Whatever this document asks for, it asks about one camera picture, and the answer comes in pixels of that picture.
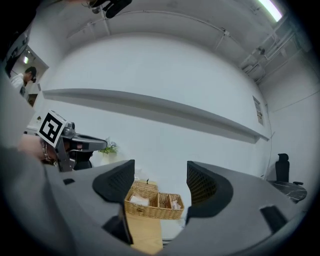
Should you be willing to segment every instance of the gray table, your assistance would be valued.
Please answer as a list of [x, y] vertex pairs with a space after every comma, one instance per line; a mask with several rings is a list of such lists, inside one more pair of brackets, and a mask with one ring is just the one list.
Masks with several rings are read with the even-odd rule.
[[302, 186], [276, 180], [268, 182], [295, 203], [298, 203], [299, 201], [305, 199], [305, 197], [307, 196], [307, 191]]

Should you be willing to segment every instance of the wooden board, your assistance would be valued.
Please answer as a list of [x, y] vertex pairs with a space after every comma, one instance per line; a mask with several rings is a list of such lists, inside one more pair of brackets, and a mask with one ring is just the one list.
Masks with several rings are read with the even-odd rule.
[[162, 250], [160, 219], [125, 214], [133, 238], [132, 248], [151, 255]]

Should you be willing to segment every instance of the doorway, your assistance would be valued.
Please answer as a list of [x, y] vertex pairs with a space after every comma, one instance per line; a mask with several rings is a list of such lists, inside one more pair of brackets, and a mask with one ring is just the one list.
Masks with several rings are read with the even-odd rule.
[[29, 46], [27, 46], [14, 64], [10, 72], [10, 77], [13, 78], [18, 74], [24, 73], [29, 67], [36, 68], [36, 81], [30, 81], [27, 83], [27, 85], [25, 86], [24, 98], [33, 107], [38, 93], [41, 91], [39, 81], [45, 71], [48, 69], [48, 66], [44, 64], [44, 62], [33, 53]]

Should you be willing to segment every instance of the fluorescent light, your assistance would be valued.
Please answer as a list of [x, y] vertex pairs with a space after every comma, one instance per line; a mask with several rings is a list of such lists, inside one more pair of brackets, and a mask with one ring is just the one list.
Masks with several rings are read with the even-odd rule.
[[276, 22], [278, 22], [282, 18], [282, 14], [270, 0], [258, 1], [267, 9], [267, 11], [272, 15]]

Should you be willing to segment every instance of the man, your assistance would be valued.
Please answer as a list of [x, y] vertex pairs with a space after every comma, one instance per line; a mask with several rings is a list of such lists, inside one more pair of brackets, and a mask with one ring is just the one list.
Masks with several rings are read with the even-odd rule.
[[25, 87], [29, 81], [36, 77], [36, 74], [37, 69], [34, 66], [31, 66], [27, 68], [24, 73], [17, 74], [11, 79], [13, 87], [20, 92], [22, 97], [25, 98], [27, 96]]

